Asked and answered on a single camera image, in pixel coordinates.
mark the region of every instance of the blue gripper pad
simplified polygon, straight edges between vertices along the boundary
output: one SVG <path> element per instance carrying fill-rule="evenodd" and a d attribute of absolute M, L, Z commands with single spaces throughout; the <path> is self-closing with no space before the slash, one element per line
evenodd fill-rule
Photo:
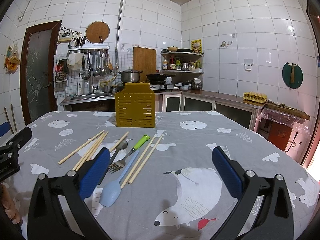
<path fill-rule="evenodd" d="M 222 178 L 224 184 L 226 185 L 230 195 L 232 197 L 240 199 L 243 195 L 242 180 L 231 166 L 230 159 L 220 147 L 215 147 L 213 149 L 212 162 L 217 169 L 220 177 Z"/>
<path fill-rule="evenodd" d="M 110 152 L 107 148 L 102 148 L 98 155 L 91 160 L 91 162 L 94 163 L 80 181 L 79 195 L 82 200 L 92 195 L 95 187 L 109 165 L 109 161 Z"/>

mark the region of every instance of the human hand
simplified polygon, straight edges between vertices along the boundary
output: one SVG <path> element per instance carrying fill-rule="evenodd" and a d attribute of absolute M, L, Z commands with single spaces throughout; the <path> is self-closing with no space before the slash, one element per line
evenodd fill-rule
<path fill-rule="evenodd" d="M 2 198 L 1 198 L 1 204 L 4 207 L 4 211 L 9 217 L 9 219 L 12 221 L 13 224 L 20 223 L 21 217 L 16 210 L 16 206 L 13 202 L 13 200 L 10 198 L 9 191 L 7 188 L 1 184 L 2 187 Z"/>

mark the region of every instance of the green handle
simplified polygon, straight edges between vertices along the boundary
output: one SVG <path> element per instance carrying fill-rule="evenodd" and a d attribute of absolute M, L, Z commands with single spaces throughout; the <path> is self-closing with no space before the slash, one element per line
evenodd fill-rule
<path fill-rule="evenodd" d="M 146 141 L 148 141 L 150 139 L 150 136 L 148 135 L 144 135 L 142 136 L 142 138 L 136 143 L 136 145 L 133 147 L 134 150 L 138 150 Z"/>

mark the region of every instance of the egg carton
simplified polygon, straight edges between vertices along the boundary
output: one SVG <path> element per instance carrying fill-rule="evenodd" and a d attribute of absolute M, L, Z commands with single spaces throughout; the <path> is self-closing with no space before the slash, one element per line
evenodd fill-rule
<path fill-rule="evenodd" d="M 256 92 L 244 92 L 243 93 L 243 99 L 249 100 L 249 101 L 254 101 L 257 103 L 265 103 L 267 101 L 267 95 L 262 94 L 262 93 L 256 93 Z"/>

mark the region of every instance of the rectangular wooden cutting board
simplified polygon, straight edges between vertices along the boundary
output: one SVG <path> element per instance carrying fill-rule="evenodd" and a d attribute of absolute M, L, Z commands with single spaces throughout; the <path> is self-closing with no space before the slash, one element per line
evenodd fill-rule
<path fill-rule="evenodd" d="M 140 74 L 140 82 L 146 81 L 147 74 L 155 74 L 157 66 L 157 51 L 155 49 L 146 49 L 133 47 L 133 69 L 143 70 Z"/>

